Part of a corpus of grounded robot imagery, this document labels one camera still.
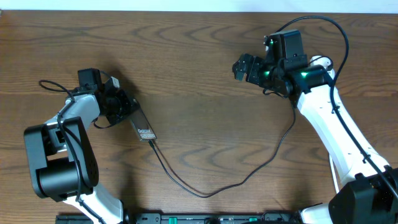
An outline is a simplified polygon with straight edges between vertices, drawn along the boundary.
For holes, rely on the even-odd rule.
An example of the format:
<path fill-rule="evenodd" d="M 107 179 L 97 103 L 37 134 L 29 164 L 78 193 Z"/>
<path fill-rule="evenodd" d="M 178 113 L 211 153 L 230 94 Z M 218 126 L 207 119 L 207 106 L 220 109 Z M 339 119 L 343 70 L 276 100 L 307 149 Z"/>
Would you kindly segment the smartphone with Galaxy screen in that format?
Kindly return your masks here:
<path fill-rule="evenodd" d="M 141 108 L 135 110 L 130 115 L 129 120 L 140 141 L 151 141 L 157 139 L 154 130 Z"/>

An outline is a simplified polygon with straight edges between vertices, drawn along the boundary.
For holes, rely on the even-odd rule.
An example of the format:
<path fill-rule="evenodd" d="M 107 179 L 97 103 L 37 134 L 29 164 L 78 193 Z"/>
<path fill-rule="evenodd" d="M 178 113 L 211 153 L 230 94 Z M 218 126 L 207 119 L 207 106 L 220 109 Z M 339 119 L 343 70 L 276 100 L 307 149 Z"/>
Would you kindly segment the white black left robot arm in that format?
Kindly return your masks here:
<path fill-rule="evenodd" d="M 108 75 L 102 81 L 104 74 L 95 68 L 80 70 L 79 85 L 72 90 L 39 80 L 42 88 L 67 97 L 53 118 L 24 131 L 30 179 L 38 197 L 72 205 L 93 223 L 135 223 L 127 206 L 99 183 L 98 164 L 86 133 L 100 116 L 114 126 L 137 105 L 117 78 Z"/>

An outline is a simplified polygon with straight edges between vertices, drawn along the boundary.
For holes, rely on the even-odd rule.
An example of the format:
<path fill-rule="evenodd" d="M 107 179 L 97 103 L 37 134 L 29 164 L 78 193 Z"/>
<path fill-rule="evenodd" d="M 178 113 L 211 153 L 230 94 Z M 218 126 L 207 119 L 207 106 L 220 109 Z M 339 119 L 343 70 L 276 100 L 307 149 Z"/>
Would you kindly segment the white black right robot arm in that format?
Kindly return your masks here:
<path fill-rule="evenodd" d="M 332 85 L 328 62 L 308 63 L 298 30 L 265 38 L 265 58 L 242 54 L 233 64 L 246 80 L 290 100 L 313 126 L 335 163 L 342 189 L 329 203 L 300 211 L 304 223 L 397 223 L 397 169 L 363 136 Z"/>

